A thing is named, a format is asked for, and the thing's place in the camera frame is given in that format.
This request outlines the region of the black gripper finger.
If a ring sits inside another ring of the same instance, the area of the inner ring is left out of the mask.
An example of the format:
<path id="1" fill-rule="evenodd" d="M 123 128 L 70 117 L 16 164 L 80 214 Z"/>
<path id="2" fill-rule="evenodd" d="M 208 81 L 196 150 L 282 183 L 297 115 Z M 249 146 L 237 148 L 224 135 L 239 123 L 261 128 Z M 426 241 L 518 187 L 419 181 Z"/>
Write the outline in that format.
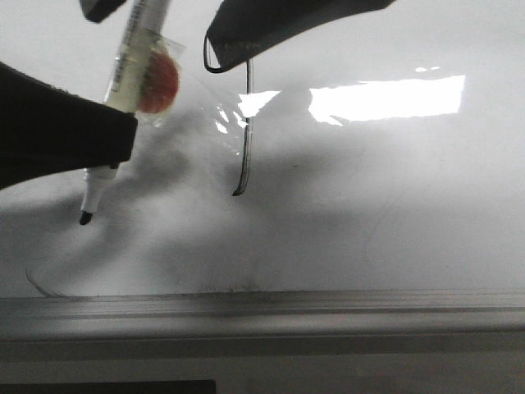
<path id="1" fill-rule="evenodd" d="M 1 65 L 1 187 L 130 159 L 138 122 Z"/>
<path id="2" fill-rule="evenodd" d="M 221 2 L 203 44 L 208 70 L 230 70 L 287 39 L 326 23 L 387 8 L 389 0 Z"/>

